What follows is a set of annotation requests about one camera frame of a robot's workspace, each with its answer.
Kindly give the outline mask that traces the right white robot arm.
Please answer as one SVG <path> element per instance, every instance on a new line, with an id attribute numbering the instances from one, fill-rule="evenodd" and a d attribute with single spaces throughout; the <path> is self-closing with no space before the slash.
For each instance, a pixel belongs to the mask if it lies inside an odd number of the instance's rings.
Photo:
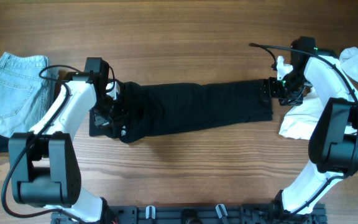
<path id="1" fill-rule="evenodd" d="M 287 50 L 290 63 L 274 58 L 272 69 L 278 74 L 264 80 L 262 98 L 299 106 L 310 86 L 324 110 L 309 140 L 307 165 L 272 201 L 270 214 L 281 220 L 309 215 L 330 188 L 358 171 L 358 97 L 337 55 L 317 48 L 312 37 L 294 40 Z"/>

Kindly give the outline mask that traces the black t-shirt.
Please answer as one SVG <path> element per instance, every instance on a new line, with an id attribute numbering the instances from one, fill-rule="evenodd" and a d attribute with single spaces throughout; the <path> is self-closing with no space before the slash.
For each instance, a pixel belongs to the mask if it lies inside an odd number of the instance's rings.
<path id="1" fill-rule="evenodd" d="M 99 128 L 90 121 L 89 135 L 105 135 L 130 144 L 146 136 L 270 121 L 272 104 L 262 98 L 263 84 L 263 80 L 207 85 L 120 83 L 112 126 Z"/>

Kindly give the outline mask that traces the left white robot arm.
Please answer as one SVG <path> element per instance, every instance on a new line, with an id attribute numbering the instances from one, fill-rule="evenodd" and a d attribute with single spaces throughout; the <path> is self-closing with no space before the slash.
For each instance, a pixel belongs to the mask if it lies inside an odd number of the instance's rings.
<path id="1" fill-rule="evenodd" d="M 48 213 L 77 223 L 119 223 L 107 201 L 81 186 L 73 138 L 88 114 L 95 125 L 112 126 L 109 117 L 118 85 L 109 80 L 111 66 L 88 57 L 84 71 L 72 68 L 69 79 L 55 79 L 62 90 L 45 116 L 26 133 L 8 142 L 10 169 L 1 190 L 4 211 L 16 218 Z"/>

